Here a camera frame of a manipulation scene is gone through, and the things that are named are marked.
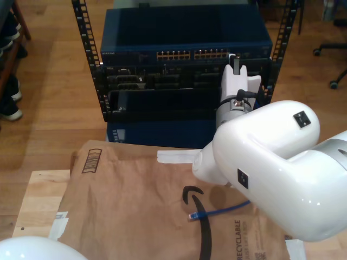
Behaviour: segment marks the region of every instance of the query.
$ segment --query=chair wheel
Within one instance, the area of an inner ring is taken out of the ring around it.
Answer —
[[[320,52],[321,52],[320,49],[314,49],[313,50],[313,55],[318,57],[318,56],[320,56]]]
[[[337,83],[335,80],[330,81],[329,87],[330,87],[331,89],[337,89],[337,88],[338,88],[338,83]]]

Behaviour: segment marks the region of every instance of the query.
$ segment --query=amazon logo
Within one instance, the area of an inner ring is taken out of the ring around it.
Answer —
[[[190,191],[194,191],[200,194],[204,194],[204,192],[195,186],[186,186],[183,188],[182,199],[186,205],[188,205],[188,193]],[[206,213],[204,206],[201,201],[194,195],[191,195],[197,212]],[[212,252],[212,234],[211,234],[211,226],[210,221],[208,220],[208,216],[200,218],[200,228],[201,228],[201,248],[200,248],[200,257],[199,260],[210,260],[211,252]]]

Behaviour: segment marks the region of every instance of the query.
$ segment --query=white robot part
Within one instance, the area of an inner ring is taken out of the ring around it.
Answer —
[[[0,242],[0,259],[87,260],[71,247],[44,237],[16,237]]]
[[[347,228],[347,131],[314,146],[318,137],[312,109],[275,102],[222,124],[208,145],[215,165],[193,172],[225,177],[290,235],[320,241]]]
[[[235,96],[240,89],[258,93],[260,84],[261,76],[247,76],[247,68],[245,65],[239,69],[238,67],[236,68],[235,65],[233,68],[228,64],[225,66],[222,76],[221,102]],[[255,99],[249,99],[248,101],[250,106],[253,107]]]

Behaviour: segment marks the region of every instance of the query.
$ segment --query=sneaker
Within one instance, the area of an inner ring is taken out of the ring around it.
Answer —
[[[13,45],[13,41],[5,38],[0,38],[0,50],[9,50]]]
[[[5,62],[4,62],[4,59],[2,58],[3,54],[4,54],[4,52],[2,50],[0,50],[0,71],[5,68]]]
[[[9,79],[6,84],[6,89],[12,97],[13,101],[17,102],[22,98],[22,93],[20,90],[20,81],[15,75],[9,75]]]
[[[15,40],[20,36],[16,29],[16,25],[13,24],[13,21],[11,20],[11,16],[7,16],[4,25],[2,26],[0,36],[1,38],[3,37],[9,40]]]
[[[22,59],[28,56],[28,51],[20,44],[17,52],[17,59]]]
[[[18,23],[15,15],[12,12],[9,12],[9,14],[7,15],[7,19],[9,19],[10,23],[12,23],[12,24],[14,24],[16,26],[17,31],[20,30],[21,24]]]
[[[4,91],[4,95],[0,100],[0,116],[9,121],[16,121],[21,118],[22,115],[22,111],[18,109],[11,96]]]

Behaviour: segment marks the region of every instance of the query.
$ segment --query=black square label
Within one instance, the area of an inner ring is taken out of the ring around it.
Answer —
[[[311,121],[309,120],[309,118],[307,117],[304,111],[301,111],[298,114],[293,115],[293,117],[297,121],[300,128],[308,126],[311,123]]]
[[[237,169],[237,180],[242,184],[243,187],[248,189],[248,175]]]

